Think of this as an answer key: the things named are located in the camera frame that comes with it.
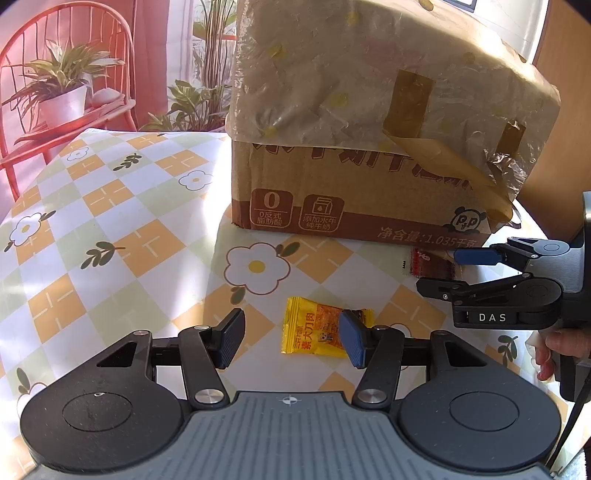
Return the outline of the person's right hand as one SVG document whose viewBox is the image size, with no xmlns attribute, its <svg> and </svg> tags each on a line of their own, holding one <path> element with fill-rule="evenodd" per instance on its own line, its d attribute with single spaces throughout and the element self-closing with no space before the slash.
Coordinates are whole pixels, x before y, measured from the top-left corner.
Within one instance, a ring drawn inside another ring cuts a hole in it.
<svg viewBox="0 0 591 480">
<path fill-rule="evenodd" d="M 535 348 L 535 362 L 540 371 L 537 378 L 547 381 L 554 375 L 553 353 L 575 358 L 589 358 L 591 350 L 590 330 L 560 329 L 550 332 L 541 347 Z"/>
</svg>

